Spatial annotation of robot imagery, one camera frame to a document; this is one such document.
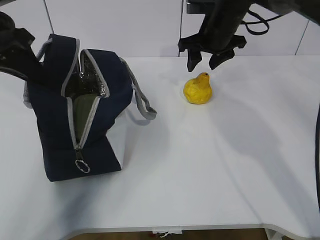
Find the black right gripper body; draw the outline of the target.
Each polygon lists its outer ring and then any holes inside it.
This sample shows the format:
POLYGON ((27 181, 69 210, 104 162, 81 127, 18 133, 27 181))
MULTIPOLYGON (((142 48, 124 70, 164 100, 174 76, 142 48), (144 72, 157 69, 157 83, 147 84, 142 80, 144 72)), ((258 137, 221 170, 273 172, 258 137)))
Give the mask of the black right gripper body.
POLYGON ((209 38, 208 36, 196 33, 181 38, 178 41, 179 52, 187 50, 189 55, 200 55, 202 52, 209 54, 221 54, 234 48, 243 49, 247 41, 244 36, 233 35, 227 41, 209 38))

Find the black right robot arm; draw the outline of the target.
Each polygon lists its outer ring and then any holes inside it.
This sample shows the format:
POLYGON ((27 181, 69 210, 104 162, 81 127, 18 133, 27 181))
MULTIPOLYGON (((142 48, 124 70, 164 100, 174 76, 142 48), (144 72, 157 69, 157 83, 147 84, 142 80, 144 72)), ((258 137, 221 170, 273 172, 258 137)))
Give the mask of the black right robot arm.
POLYGON ((235 48, 242 49, 247 41, 237 35, 240 25, 254 36, 270 29, 269 20, 250 10, 259 5, 276 14, 277 18, 296 12, 315 24, 320 23, 318 0, 188 0, 186 11, 191 15, 204 15, 198 33, 180 38, 178 50, 187 51, 187 70, 192 72, 202 61, 201 53, 209 53, 209 67, 214 70, 235 56, 235 48))

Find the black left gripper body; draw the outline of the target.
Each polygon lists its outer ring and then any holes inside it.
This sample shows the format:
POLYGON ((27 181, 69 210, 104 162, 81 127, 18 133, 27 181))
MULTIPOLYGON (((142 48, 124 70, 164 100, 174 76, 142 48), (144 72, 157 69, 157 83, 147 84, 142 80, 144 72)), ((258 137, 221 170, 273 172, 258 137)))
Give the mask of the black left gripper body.
POLYGON ((31 48, 35 37, 25 28, 17 28, 14 20, 4 12, 0 13, 0 66, 15 69, 15 51, 31 48))

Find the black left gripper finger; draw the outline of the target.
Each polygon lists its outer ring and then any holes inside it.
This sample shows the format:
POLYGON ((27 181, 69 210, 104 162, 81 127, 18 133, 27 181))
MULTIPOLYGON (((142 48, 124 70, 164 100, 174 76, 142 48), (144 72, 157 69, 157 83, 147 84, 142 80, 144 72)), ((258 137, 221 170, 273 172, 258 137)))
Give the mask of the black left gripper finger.
POLYGON ((31 48, 15 50, 15 70, 24 77, 27 82, 44 83, 48 76, 43 66, 36 58, 31 48))
POLYGON ((1 67, 0 67, 0 71, 3 72, 3 73, 5 73, 5 74, 8 74, 8 75, 17 77, 17 78, 19 78, 19 79, 22 79, 22 80, 24 80, 24 81, 27 81, 27 80, 28 80, 28 77, 27 77, 25 74, 23 74, 23 73, 21 73, 21 72, 19 72, 19 71, 17 71, 17 70, 14 70, 14 69, 12 69, 12 68, 8 68, 8 67, 3 67, 3 66, 1 66, 1 67))

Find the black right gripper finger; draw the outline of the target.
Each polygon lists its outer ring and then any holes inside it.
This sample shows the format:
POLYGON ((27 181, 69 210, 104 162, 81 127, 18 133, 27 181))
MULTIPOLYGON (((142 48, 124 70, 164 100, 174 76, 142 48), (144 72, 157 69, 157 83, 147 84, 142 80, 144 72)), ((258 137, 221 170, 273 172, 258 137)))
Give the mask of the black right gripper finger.
POLYGON ((198 63, 202 61, 201 52, 198 50, 187 49, 187 70, 192 72, 198 63))
POLYGON ((219 55, 213 54, 209 60, 209 67, 211 70, 216 69, 219 65, 224 62, 232 59, 235 56, 235 52, 233 49, 223 52, 219 55))

